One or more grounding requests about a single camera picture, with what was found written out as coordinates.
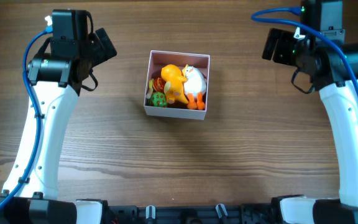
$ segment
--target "yellow toy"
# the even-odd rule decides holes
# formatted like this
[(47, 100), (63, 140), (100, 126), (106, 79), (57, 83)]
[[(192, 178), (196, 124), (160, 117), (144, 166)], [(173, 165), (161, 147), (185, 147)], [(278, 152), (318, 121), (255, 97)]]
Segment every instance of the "yellow toy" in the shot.
[(168, 103), (174, 103), (175, 100), (188, 104), (184, 91), (183, 83), (187, 81), (181, 70), (175, 65), (167, 65), (161, 70), (161, 78), (166, 81), (164, 93)]

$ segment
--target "green ball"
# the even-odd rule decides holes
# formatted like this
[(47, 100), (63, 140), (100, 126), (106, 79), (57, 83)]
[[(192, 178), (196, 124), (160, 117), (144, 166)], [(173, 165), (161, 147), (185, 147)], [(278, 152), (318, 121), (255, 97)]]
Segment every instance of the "green ball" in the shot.
[(167, 99), (165, 94), (154, 92), (149, 99), (149, 106), (167, 107)]

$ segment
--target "box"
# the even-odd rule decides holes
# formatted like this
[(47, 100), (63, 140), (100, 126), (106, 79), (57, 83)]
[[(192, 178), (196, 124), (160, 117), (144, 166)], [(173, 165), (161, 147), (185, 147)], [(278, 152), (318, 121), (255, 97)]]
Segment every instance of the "box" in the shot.
[[(206, 77), (206, 93), (204, 95), (205, 110), (188, 110), (180, 108), (160, 108), (147, 106), (146, 94), (149, 89), (149, 80), (161, 77), (161, 69), (169, 64), (183, 69), (186, 64), (198, 68)], [(171, 118), (186, 118), (204, 120), (208, 108), (208, 87), (209, 87), (209, 55), (188, 54), (178, 52), (165, 52), (152, 50), (150, 53), (149, 70), (147, 71), (146, 88), (144, 93), (144, 110), (150, 116), (164, 116)]]

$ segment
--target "blue cable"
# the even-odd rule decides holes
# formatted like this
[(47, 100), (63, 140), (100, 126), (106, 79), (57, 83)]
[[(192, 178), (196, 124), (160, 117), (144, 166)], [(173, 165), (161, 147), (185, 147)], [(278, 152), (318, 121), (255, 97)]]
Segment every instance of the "blue cable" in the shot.
[(271, 12), (292, 12), (295, 15), (300, 15), (300, 7), (289, 7), (289, 8), (276, 8), (276, 9), (267, 9), (267, 10), (263, 10), (263, 11), (259, 11), (254, 13), (251, 16), (251, 19), (253, 21), (256, 22), (265, 22), (265, 23), (274, 23), (274, 24), (286, 24), (286, 25), (290, 25), (290, 26), (295, 26), (295, 27), (299, 27), (302, 30), (307, 31), (308, 33), (314, 35), (315, 37), (317, 37), (318, 39), (322, 40), (324, 43), (326, 43), (328, 46), (330, 46), (331, 48), (334, 49), (334, 51), (340, 56), (340, 58), (343, 61), (343, 64), (345, 65), (345, 68), (347, 70), (347, 72), (349, 72), (349, 76), (352, 80), (354, 89), (356, 91), (356, 95), (358, 98), (358, 82), (356, 79), (356, 76), (354, 75), (354, 72), (351, 68), (350, 63), (347, 61), (347, 58), (345, 56), (345, 54), (343, 53), (343, 51), (331, 40), (329, 40), (328, 38), (326, 38), (324, 35), (320, 34), (320, 32), (304, 25), (301, 24), (299, 22), (295, 22), (295, 21), (291, 21), (288, 19), (271, 19), (271, 18), (258, 18), (257, 16), (263, 15), (263, 14), (268, 14)]
[[(40, 106), (38, 104), (38, 100), (37, 97), (34, 95), (34, 92), (31, 89), (30, 83), (29, 83), (29, 79), (27, 78), (27, 56), (29, 54), (29, 50), (32, 46), (32, 44), (34, 44), (34, 42), (40, 38), (41, 36), (45, 35), (45, 34), (50, 34), (52, 33), (52, 28), (51, 27), (47, 27), (44, 31), (42, 31), (40, 34), (36, 35), (28, 44), (27, 48), (25, 49), (24, 52), (24, 58), (23, 58), (23, 81), (24, 81), (24, 85), (25, 85), (25, 89), (27, 90), (30, 99), (31, 99), (31, 103), (34, 106), (34, 110), (35, 110), (35, 114), (41, 114), (41, 109)], [(32, 165), (34, 163), (35, 160), (35, 156), (37, 155), (37, 149), (40, 143), (40, 137), (41, 137), (41, 127), (42, 127), (42, 120), (40, 116), (36, 116), (37, 119), (37, 130), (36, 130), (36, 134), (35, 134), (35, 142), (34, 142), (34, 146), (31, 152), (31, 156), (30, 156), (30, 160), (29, 163), (27, 164), (27, 167), (24, 170), (23, 176), (22, 176), (22, 180), (26, 180), (29, 176), (29, 173), (31, 171)], [(12, 200), (12, 198), (15, 196), (16, 193), (18, 193), (18, 191), (20, 191), (20, 189), (23, 186), (23, 182), (19, 182), (17, 184), (17, 186), (12, 190), (12, 192), (9, 193), (9, 195), (0, 203), (0, 210), (3, 209), (5, 207), (5, 205)]]

